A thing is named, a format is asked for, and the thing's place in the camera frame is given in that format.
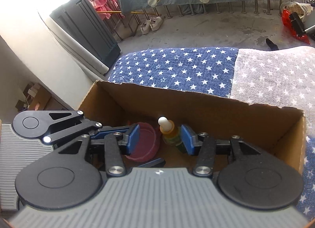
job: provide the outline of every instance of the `pink plastic bowl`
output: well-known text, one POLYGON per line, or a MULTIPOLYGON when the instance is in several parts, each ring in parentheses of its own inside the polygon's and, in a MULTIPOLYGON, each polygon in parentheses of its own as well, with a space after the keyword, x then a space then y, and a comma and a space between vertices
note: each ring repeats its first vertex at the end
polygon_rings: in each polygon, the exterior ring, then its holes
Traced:
POLYGON ((148 123, 138 122, 140 126, 140 137, 133 153, 126 156, 136 162, 146 162, 152 159, 160 147, 161 133, 148 123))

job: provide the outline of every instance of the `red plastic bag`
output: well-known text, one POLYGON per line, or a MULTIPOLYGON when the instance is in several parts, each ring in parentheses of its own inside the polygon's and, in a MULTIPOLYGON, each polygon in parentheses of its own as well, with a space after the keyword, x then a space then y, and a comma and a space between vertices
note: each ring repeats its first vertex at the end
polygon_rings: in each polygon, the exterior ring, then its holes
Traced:
POLYGON ((292 24, 291 24, 291 20, 289 18, 289 15, 291 13, 284 9, 283 12, 282 12, 282 23, 285 27, 287 27, 289 30, 290 30, 290 33, 292 34, 292 36, 300 41, 303 41, 305 42, 306 44, 310 45, 310 40, 308 39, 308 36, 305 34, 305 35, 302 35, 302 36, 297 36, 297 33, 295 32, 295 30, 293 29, 292 27, 292 24))

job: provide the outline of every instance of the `concrete floor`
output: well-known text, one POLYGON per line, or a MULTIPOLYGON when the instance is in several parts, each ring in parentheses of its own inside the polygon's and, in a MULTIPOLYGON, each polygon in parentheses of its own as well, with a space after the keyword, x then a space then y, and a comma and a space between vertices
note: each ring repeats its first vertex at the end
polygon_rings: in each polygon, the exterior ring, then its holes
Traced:
POLYGON ((221 14, 210 12, 181 18, 174 14, 173 18, 164 19, 158 31, 150 31, 147 35, 142 35, 138 27, 134 37, 119 42, 121 54, 151 48, 204 46, 269 50, 266 38, 277 44, 279 49, 304 45, 289 34, 277 10, 272 10, 271 16, 262 11, 259 15, 255 15, 253 10, 247 14, 242 14, 238 8, 234 11, 232 14, 223 10, 221 14))

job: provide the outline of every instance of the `metal screw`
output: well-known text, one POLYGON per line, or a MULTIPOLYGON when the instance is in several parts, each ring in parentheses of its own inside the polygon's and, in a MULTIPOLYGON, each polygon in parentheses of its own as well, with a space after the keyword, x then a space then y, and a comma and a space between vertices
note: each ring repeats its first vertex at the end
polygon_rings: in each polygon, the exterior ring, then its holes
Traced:
POLYGON ((108 169, 108 172, 114 175, 119 175, 123 173, 123 167, 121 166, 113 166, 108 169))
POLYGON ((200 136, 202 136, 202 137, 206 137, 206 136, 208 135, 208 133, 206 133, 206 132, 201 132, 201 133, 199 133, 198 135, 200 135, 200 136))
POLYGON ((50 138, 49 136, 45 136, 45 137, 43 138, 43 141, 44 141, 45 143, 50 143, 50 142, 51 142, 51 138, 50 138))
POLYGON ((196 173, 199 175, 207 175, 211 172, 211 169, 206 166, 200 166, 196 168, 196 173))

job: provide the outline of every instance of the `white sneaker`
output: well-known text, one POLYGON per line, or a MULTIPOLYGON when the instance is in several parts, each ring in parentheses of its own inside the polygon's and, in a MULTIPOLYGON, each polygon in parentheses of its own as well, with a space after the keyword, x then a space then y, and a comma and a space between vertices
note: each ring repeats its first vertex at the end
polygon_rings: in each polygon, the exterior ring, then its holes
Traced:
POLYGON ((143 35, 148 34, 150 31, 150 21, 147 20, 140 25, 141 32, 143 35))
POLYGON ((161 24, 163 23, 163 19, 161 17, 151 18, 150 26, 153 32, 157 31, 161 24))

